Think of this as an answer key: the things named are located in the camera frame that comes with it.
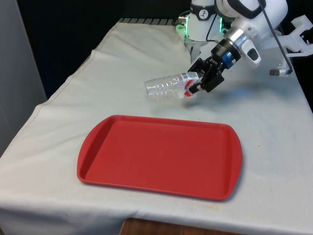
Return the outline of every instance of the plastic bottle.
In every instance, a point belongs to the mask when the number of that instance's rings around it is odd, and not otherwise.
[[[196,72],[186,72],[174,76],[155,78],[145,82],[148,101],[183,99],[186,89],[200,81]]]

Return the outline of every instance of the black background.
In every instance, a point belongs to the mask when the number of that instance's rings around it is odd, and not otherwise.
[[[282,23],[286,34],[291,20],[307,15],[313,22],[312,0],[287,0],[289,13]],[[119,18],[176,18],[190,0],[18,0],[38,70],[50,97],[90,55]],[[307,99],[313,103],[313,57],[294,61]]]

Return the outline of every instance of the white tablecloth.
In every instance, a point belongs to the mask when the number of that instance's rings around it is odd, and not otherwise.
[[[0,227],[6,235],[117,235],[135,217],[244,234],[313,234],[313,115],[295,74],[268,75],[279,51],[262,56],[260,68],[240,61],[201,99],[151,104],[143,82],[186,71],[188,51],[172,26],[118,23],[0,159]],[[115,114],[231,125],[244,153],[232,197],[213,202],[81,183],[83,140]]]

